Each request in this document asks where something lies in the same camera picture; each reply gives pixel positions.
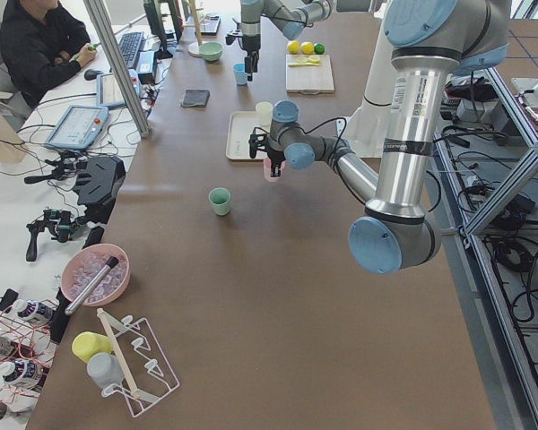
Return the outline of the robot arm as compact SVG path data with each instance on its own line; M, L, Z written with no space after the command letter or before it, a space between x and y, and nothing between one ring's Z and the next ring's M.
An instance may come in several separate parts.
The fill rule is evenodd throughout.
M267 18L287 40L296 39L301 32L316 22L327 20L333 11L377 12L383 1L282 1L282 0L242 0L237 29L226 36L226 44L235 39L246 52L245 74L248 82L253 81L257 72L261 50L261 18Z
M391 47L395 84L379 170L343 138L304 131L290 101L273 108L265 133L252 133L252 153L264 151L271 173L325 162L364 202L349 231L356 262L393 273L429 261L440 247L434 217L421 206L446 78L500 64L508 51L508 1L394 1L382 35Z

